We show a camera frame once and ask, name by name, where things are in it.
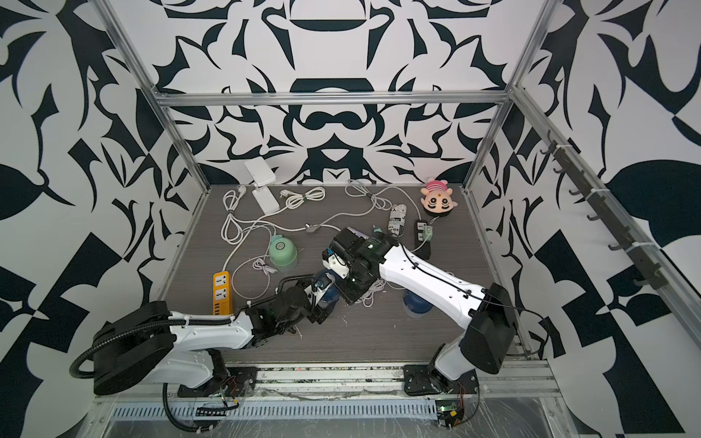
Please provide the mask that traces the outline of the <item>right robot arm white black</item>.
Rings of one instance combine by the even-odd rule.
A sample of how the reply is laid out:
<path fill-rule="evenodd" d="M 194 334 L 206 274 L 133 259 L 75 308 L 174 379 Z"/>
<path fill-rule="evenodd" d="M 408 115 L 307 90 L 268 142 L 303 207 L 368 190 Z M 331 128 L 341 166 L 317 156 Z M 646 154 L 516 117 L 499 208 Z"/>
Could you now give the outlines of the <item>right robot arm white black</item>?
<path fill-rule="evenodd" d="M 500 372 L 518 331 L 518 312 L 499 284 L 484 288 L 455 277 L 380 231 L 367 237 L 345 228 L 321 258 L 339 277 L 335 285 L 349 304 L 382 279 L 421 297 L 462 328 L 462 337 L 438 350 L 433 360 L 436 373 L 456 381 L 471 370 Z"/>

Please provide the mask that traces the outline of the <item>green charger adapter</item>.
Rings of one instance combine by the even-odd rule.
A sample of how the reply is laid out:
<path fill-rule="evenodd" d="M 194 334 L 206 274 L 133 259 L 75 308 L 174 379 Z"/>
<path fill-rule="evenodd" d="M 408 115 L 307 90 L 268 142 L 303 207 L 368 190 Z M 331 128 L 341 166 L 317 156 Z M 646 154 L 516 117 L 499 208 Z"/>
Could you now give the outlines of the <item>green charger adapter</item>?
<path fill-rule="evenodd" d="M 419 230 L 417 234 L 419 241 L 421 243 L 427 243 L 430 242 L 433 239 L 434 236 L 434 228 L 430 224 L 424 224 Z"/>

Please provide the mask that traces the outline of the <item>blue cordless grinder front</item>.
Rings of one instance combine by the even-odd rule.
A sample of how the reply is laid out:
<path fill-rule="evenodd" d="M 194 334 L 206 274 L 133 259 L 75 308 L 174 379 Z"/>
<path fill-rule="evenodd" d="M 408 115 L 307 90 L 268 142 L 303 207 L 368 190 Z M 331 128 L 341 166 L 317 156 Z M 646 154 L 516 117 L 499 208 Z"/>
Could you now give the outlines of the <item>blue cordless grinder front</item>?
<path fill-rule="evenodd" d="M 403 292 L 403 309 L 410 318 L 421 319 L 433 308 L 434 306 L 429 301 L 422 299 L 416 293 L 408 289 Z"/>

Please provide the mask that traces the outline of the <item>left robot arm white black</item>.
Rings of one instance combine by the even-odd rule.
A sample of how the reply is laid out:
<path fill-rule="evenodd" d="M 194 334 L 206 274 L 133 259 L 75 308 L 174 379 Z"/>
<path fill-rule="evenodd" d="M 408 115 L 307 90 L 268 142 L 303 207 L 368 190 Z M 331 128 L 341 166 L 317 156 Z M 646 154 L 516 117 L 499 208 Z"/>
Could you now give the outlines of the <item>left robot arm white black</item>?
<path fill-rule="evenodd" d="M 212 396 L 232 377 L 224 351 L 258 348 L 303 320 L 321 324 L 338 298 L 332 281 L 303 275 L 286 277 L 274 297 L 232 315 L 188 315 L 153 301 L 100 330 L 69 374 L 91 380 L 98 396 L 141 383 L 175 385 L 184 397 Z"/>

